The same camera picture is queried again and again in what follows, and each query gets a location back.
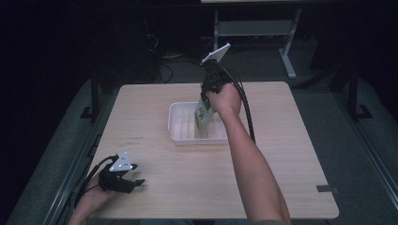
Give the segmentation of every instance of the white plastic container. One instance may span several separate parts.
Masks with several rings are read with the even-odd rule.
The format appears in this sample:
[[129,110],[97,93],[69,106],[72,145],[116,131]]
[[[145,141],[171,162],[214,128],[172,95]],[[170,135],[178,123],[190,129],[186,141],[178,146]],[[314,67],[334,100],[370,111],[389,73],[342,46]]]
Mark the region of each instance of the white plastic container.
[[195,125],[195,108],[197,102],[176,102],[170,106],[169,134],[176,145],[188,144],[222,144],[228,143],[225,126],[219,115],[214,114],[207,131],[199,136]]

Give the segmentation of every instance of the hand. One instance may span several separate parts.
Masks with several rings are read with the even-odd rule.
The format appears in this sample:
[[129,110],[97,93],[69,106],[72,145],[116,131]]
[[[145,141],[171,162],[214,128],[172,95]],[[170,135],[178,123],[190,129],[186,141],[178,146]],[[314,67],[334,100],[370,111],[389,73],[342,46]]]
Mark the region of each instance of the hand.
[[104,204],[111,200],[117,192],[111,190],[102,190],[99,185],[99,174],[97,173],[87,184],[85,193],[79,200],[69,225],[85,224],[88,217],[99,210]]
[[226,83],[219,94],[207,92],[206,96],[210,100],[211,108],[222,120],[231,114],[239,115],[242,101],[233,84]]

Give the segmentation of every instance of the wooden tabletop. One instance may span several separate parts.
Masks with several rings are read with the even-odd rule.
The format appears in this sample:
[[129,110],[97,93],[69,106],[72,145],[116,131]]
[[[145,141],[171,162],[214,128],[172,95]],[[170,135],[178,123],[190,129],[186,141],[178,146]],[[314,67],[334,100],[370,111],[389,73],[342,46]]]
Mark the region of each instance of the wooden tabletop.
[[[243,84],[256,143],[265,155],[292,218],[336,218],[331,192],[288,85]],[[119,194],[95,218],[245,218],[228,144],[182,145],[168,133],[169,107],[199,99],[199,83],[137,84],[120,89],[91,169],[128,152],[145,179],[131,194]],[[240,113],[244,124],[246,115]]]

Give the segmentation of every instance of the person's left hand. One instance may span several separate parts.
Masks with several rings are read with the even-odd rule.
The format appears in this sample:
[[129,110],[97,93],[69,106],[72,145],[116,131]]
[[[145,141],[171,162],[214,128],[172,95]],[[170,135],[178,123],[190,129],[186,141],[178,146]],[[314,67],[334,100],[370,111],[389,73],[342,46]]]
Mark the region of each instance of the person's left hand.
[[99,185],[99,174],[97,173],[85,187],[85,193],[79,200],[72,217],[69,220],[69,225],[85,224],[88,217],[99,210],[104,204],[111,200],[116,194],[116,191],[102,190]]

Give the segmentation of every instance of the person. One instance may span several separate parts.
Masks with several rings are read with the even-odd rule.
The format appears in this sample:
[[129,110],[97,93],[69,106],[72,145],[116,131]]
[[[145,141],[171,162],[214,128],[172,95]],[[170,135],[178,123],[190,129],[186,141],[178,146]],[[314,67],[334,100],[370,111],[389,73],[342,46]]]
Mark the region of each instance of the person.
[[[231,150],[235,177],[246,216],[251,224],[291,224],[289,211],[265,157],[240,120],[241,99],[227,83],[219,94],[207,92],[211,107],[224,123]],[[87,189],[98,184],[98,176]],[[93,188],[80,199],[69,225],[85,224],[88,217],[114,197],[114,191]]]

